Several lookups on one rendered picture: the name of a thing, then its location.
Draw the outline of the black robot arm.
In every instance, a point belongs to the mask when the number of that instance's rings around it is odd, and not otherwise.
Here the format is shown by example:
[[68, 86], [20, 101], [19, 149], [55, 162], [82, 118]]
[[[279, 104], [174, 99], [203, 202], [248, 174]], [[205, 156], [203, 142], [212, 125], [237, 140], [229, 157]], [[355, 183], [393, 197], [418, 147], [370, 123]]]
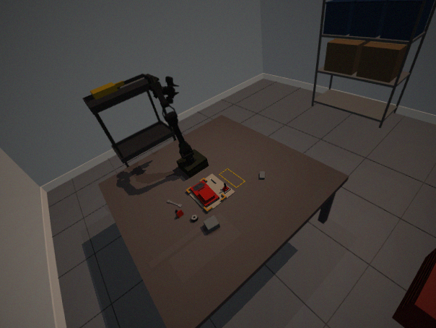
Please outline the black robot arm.
[[[165, 99], [165, 96], [163, 95], [163, 90], [161, 88], [161, 84], [156, 81], [155, 77], [150, 77], [148, 79], [148, 83], [149, 83], [149, 90], [152, 91], [153, 95], [155, 98], [158, 98], [159, 101], [161, 102], [161, 106], [162, 106], [162, 115], [164, 116], [164, 108], [167, 108], [170, 106], [170, 104], [168, 103], [168, 101]], [[167, 87], [165, 87], [165, 95], [171, 95], [174, 96], [175, 95], [175, 88], [172, 85], [168, 85]], [[170, 106], [171, 107], [171, 106]], [[171, 107], [173, 109], [173, 107]], [[174, 112], [173, 112], [174, 111]], [[166, 114], [165, 120], [166, 122], [173, 128], [173, 131], [175, 132], [175, 135], [179, 141], [179, 153], [181, 155], [181, 157], [183, 159], [186, 159], [186, 163], [191, 165], [193, 164], [196, 159], [193, 158], [193, 150], [191, 149], [191, 146], [187, 143], [187, 141], [184, 140], [183, 135], [180, 132], [180, 129], [178, 127], [178, 116], [175, 112], [175, 110], [173, 109], [172, 112]]]

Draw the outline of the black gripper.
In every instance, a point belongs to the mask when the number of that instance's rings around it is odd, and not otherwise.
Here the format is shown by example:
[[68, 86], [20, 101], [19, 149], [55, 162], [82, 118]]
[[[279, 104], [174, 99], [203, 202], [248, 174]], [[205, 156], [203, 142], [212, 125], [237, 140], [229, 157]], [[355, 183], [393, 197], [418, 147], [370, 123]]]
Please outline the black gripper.
[[[174, 84], [174, 82], [173, 82], [173, 78], [172, 78], [172, 77], [166, 77], [166, 78], [165, 78], [165, 82], [167, 83], [167, 86], [168, 86], [168, 85], [172, 85], [173, 87], [174, 87], [174, 86], [179, 87], [179, 85], [175, 85], [175, 84]], [[165, 87], [167, 87], [167, 86], [163, 86], [163, 87], [161, 87], [162, 90], [163, 90], [163, 95], [165, 95], [165, 92], [166, 92], [166, 91], [165, 91]], [[175, 95], [177, 95], [178, 93], [179, 93], [179, 92], [176, 92]], [[173, 104], [173, 99], [174, 99], [175, 95], [174, 95], [174, 96], [168, 95], [168, 97], [166, 97], [166, 100], [168, 101], [169, 104]]]

